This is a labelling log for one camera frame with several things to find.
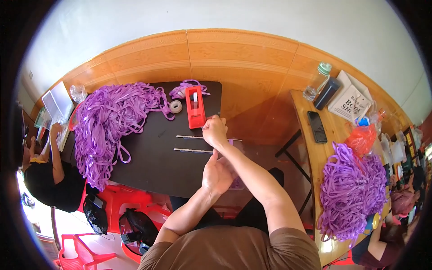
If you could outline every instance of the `man's right hand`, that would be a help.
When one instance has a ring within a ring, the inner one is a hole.
[[[226,132],[228,127],[225,126],[226,119],[219,118],[218,115],[213,115],[207,118],[207,122],[203,127],[204,140],[216,150],[227,144]]]
[[[50,135],[53,136],[53,138],[57,138],[57,135],[59,132],[61,132],[61,125],[59,123],[55,123],[51,126]]]

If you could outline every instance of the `white wall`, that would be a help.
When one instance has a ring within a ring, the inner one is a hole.
[[[22,105],[22,108],[26,114],[30,115],[32,113],[33,107],[35,106],[35,102],[32,100],[29,93],[22,84],[22,80],[18,80],[16,87],[18,88],[18,101]]]
[[[419,54],[385,0],[63,0],[36,36],[23,73],[33,72],[35,96],[40,97],[68,71],[106,49],[150,34],[196,28],[254,30],[310,44],[361,70],[399,105],[422,100],[422,108],[404,108],[414,123],[430,112],[429,85],[426,79],[419,83],[426,78]]]

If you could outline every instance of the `clear tape roll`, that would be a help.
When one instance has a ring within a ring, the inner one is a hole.
[[[173,113],[178,114],[182,109],[181,102],[179,100],[174,100],[170,103],[169,108]]]

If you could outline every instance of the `paper bag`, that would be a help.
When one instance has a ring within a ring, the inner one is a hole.
[[[341,87],[329,101],[327,108],[354,123],[357,118],[363,118],[372,105],[372,97],[368,88],[356,78],[341,70],[337,79]]]

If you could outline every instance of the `red tape dispenser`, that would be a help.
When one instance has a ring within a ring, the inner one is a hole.
[[[201,86],[186,88],[186,107],[189,128],[203,127],[206,123],[206,113],[204,112]]]

